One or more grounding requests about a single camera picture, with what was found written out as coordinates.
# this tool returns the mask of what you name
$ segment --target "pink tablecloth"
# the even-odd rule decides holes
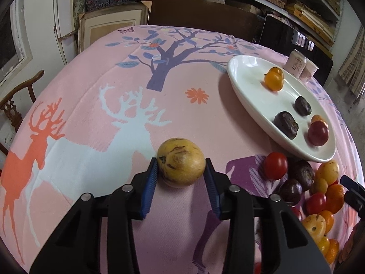
[[[279,66],[287,60],[224,34],[140,26],[101,38],[58,74],[25,117],[1,176],[0,236],[26,271],[82,193],[112,193],[171,137],[195,142],[250,193],[274,190],[278,182],[264,181],[259,166],[278,146],[244,110],[226,73],[240,54]],[[363,184],[341,115],[315,80],[308,89],[331,119],[341,174]],[[356,222],[345,206],[329,236],[343,246]],[[202,178],[182,190],[159,183],[150,214],[134,223],[141,273],[221,273],[228,226],[211,213]],[[259,244],[257,237],[257,260]]]

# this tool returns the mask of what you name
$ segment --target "white can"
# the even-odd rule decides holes
[[[307,59],[307,64],[304,67],[302,74],[299,76],[299,80],[303,83],[307,83],[318,70],[318,66],[310,59]]]
[[[304,67],[307,63],[307,58],[304,54],[294,49],[284,65],[284,70],[290,74],[292,74],[295,78],[299,78],[301,73],[304,70]]]

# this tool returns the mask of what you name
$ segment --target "oval plate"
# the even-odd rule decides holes
[[[233,90],[256,123],[279,145],[292,154],[307,161],[324,163],[333,158],[336,151],[336,139],[331,122],[311,92],[294,76],[284,73],[284,86],[279,92],[271,92],[264,84],[264,74],[273,63],[262,58],[238,55],[228,62],[228,75]],[[303,96],[312,107],[309,116],[300,116],[294,109],[294,102]],[[282,111],[289,112],[299,125],[297,136],[290,140],[273,123],[275,116]],[[328,124],[330,136],[327,143],[316,147],[307,142],[307,132],[313,115],[319,114]]]

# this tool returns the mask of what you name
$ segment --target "butterfly print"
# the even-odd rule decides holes
[[[118,30],[119,32],[121,32],[122,34],[125,34],[126,32],[134,32],[133,27],[130,27],[129,29],[126,30]]]

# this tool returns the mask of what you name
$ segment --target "silver rivet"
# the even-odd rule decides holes
[[[89,201],[91,199],[91,194],[89,194],[88,192],[81,195],[81,200],[83,201]]]
[[[274,202],[279,202],[282,198],[280,198],[278,194],[272,194],[270,195],[270,199],[273,200]]]
[[[230,187],[229,187],[229,190],[231,191],[231,192],[239,192],[240,191],[240,187],[239,186],[236,186],[236,185],[231,185]]]
[[[122,186],[122,191],[124,192],[130,192],[133,190],[133,185],[131,184],[125,184]]]

